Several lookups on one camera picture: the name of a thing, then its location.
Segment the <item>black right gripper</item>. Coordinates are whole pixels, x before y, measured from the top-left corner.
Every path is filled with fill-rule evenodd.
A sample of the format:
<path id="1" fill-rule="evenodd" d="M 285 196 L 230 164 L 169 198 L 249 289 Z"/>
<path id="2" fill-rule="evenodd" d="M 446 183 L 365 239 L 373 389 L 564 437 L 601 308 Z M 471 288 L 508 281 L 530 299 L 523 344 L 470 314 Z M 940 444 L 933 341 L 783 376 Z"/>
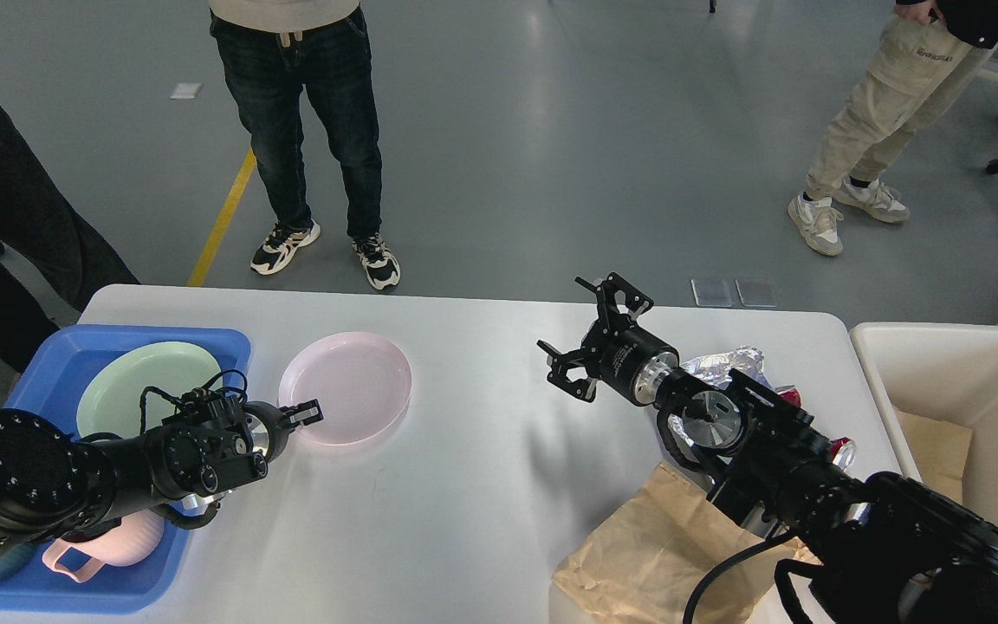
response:
<path id="1" fill-rule="evenodd" d="M 537 341 L 547 353 L 547 380 L 585 402 L 593 402 L 602 380 L 634 406 L 653 406 L 662 380 L 680 367 L 676 348 L 638 326 L 638 317 L 653 308 L 654 301 L 615 272 L 593 282 L 581 276 L 574 281 L 593 292 L 598 317 L 578 350 L 562 353 Z M 577 368 L 586 372 L 585 378 L 570 379 Z"/>

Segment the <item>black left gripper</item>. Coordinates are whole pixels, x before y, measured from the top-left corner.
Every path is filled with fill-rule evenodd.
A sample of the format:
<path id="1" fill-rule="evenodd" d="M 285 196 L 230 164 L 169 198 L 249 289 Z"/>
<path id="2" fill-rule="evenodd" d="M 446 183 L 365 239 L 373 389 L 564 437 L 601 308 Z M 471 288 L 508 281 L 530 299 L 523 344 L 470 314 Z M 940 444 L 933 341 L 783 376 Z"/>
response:
<path id="1" fill-rule="evenodd" d="M 274 462 L 288 445 L 289 431 L 321 422 L 320 402 L 305 400 L 297 406 L 278 408 L 262 400 L 250 400 L 243 406 L 244 422 L 249 431 L 249 452 L 261 452 L 266 462 Z"/>

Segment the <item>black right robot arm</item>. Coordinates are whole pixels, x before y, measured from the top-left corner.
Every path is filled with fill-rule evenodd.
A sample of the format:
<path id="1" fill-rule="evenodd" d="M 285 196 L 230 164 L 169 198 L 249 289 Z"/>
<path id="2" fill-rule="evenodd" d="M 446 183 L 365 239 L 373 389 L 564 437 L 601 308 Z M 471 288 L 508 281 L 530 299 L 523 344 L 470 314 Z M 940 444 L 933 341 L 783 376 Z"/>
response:
<path id="1" fill-rule="evenodd" d="M 577 350 L 539 342 L 548 380 L 578 400 L 599 380 L 634 406 L 653 406 L 663 449 L 682 469 L 712 478 L 708 499 L 744 524 L 756 510 L 784 526 L 705 574 L 683 611 L 696 616 L 706 588 L 733 566 L 800 538 L 819 558 L 783 558 L 774 581 L 794 623 L 807 623 L 791 578 L 836 623 L 998 623 L 998 526 L 914 478 L 877 471 L 849 477 L 812 415 L 730 368 L 713 386 L 680 364 L 672 345 L 638 325 L 653 301 L 618 274 L 583 282 L 597 320 Z"/>

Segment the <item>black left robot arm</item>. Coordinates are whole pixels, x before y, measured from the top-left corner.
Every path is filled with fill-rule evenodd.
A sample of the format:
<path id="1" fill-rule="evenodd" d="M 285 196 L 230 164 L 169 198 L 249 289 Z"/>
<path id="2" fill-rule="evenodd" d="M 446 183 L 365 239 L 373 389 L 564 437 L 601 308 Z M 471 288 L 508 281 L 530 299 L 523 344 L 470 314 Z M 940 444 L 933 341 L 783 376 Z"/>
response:
<path id="1" fill-rule="evenodd" d="M 324 418 L 317 400 L 272 406 L 211 380 L 179 396 L 144 387 L 139 407 L 152 394 L 173 413 L 130 439 L 73 441 L 39 415 L 0 408 L 0 556 L 23 543 L 98 536 L 138 512 L 203 528 L 227 493 L 266 477 L 294 430 Z"/>

